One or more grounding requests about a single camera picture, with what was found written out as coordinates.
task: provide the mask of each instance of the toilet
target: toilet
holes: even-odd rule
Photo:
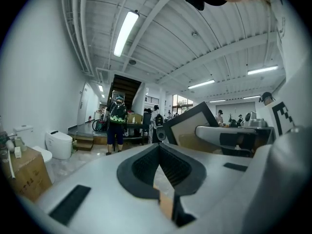
[[[38,151],[38,152],[41,152],[41,155],[43,157],[43,161],[44,161],[44,164],[45,164],[45,167],[47,169],[47,172],[48,172],[48,175],[50,177],[50,180],[52,182],[52,184],[54,183],[55,181],[55,178],[54,178],[54,172],[53,172],[53,169],[52,169],[52,153],[49,152],[48,150],[45,150],[39,146],[34,146],[32,147],[32,149]]]
[[[72,152],[73,138],[59,131],[48,131],[45,134],[47,149],[35,146],[34,128],[30,125],[22,125],[13,129],[18,137],[21,137],[26,146],[41,152],[44,164],[49,174],[50,180],[54,183],[54,173],[52,170],[52,157],[58,159],[70,158]]]
[[[22,125],[13,129],[15,134],[18,137],[21,137],[22,141],[25,143],[26,146],[31,147],[32,149],[41,152],[43,157],[43,161],[45,167],[47,169],[48,175],[52,183],[55,181],[54,173],[52,170],[52,153],[48,150],[45,150],[39,146],[34,146],[35,143],[35,136],[34,136],[34,128],[33,126],[29,125]]]
[[[46,132],[45,144],[53,158],[68,159],[72,154],[73,138],[59,131]]]

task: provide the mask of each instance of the black shorts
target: black shorts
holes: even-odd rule
[[[107,144],[112,145],[115,142],[115,135],[117,138],[118,145],[123,144],[123,128],[122,124],[110,123],[107,129]]]

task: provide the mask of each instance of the door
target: door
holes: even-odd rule
[[[89,99],[90,88],[86,83],[83,87],[79,107],[78,107],[78,120],[77,125],[80,126],[85,123],[86,113],[87,113],[87,105]]]

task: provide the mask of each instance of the staircase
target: staircase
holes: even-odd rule
[[[86,137],[86,136],[77,136],[76,135],[77,144],[73,143],[74,150],[81,150],[81,151],[91,151],[93,147],[93,137]]]
[[[113,91],[118,91],[125,94],[125,105],[127,109],[131,109],[132,101],[137,93],[139,86],[141,85],[140,81],[126,78],[123,76],[115,75],[114,81],[112,82],[109,95],[111,96]],[[110,96],[107,100],[107,105],[111,102]]]

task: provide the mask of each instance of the white floor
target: white floor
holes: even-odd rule
[[[67,176],[75,172],[84,164],[101,157],[106,157],[105,156],[106,153],[107,146],[93,145],[91,152],[77,151],[74,154],[72,154],[71,157],[67,160],[53,158],[52,168],[55,175],[54,185],[56,185],[61,180],[65,179]],[[168,181],[167,177],[165,176],[160,166],[156,171],[154,184],[160,191],[166,194],[169,198],[173,199],[174,189],[171,186],[170,182]]]

